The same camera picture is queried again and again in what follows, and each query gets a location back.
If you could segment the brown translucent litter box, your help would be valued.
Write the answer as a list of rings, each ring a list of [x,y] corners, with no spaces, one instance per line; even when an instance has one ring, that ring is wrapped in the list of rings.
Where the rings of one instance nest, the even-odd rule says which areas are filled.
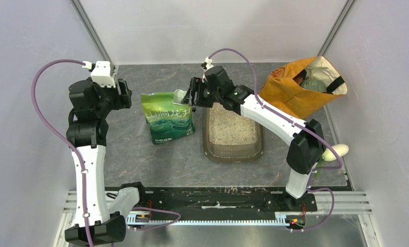
[[[249,118],[214,103],[203,109],[202,125],[203,151],[210,160],[244,163],[263,155],[263,128]]]

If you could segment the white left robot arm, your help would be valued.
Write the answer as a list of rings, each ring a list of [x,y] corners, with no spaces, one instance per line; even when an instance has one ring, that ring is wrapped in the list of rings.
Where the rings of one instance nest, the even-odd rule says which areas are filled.
[[[68,116],[67,140],[74,146],[77,199],[72,227],[64,232],[65,240],[76,246],[122,242],[127,216],[132,208],[146,207],[148,197],[139,191],[140,183],[123,184],[116,198],[108,203],[104,186],[106,117],[112,110],[129,109],[132,91],[119,79],[114,87],[101,87],[91,78],[69,88],[73,105]]]

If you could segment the green cat litter bag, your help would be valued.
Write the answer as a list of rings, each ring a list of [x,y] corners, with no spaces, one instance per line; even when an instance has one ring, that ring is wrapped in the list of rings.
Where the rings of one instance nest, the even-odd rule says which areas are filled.
[[[176,103],[174,92],[141,94],[141,106],[154,145],[195,133],[192,107]]]

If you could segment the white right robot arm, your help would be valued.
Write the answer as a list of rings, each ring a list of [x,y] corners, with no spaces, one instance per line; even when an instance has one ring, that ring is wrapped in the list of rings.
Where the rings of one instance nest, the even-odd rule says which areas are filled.
[[[288,210],[303,205],[311,173],[325,151],[318,121],[306,122],[265,104],[251,88],[234,85],[221,66],[207,69],[201,78],[191,78],[188,90],[176,90],[173,101],[202,108],[219,103],[225,110],[249,118],[276,134],[289,146],[287,163],[291,172],[283,204]]]

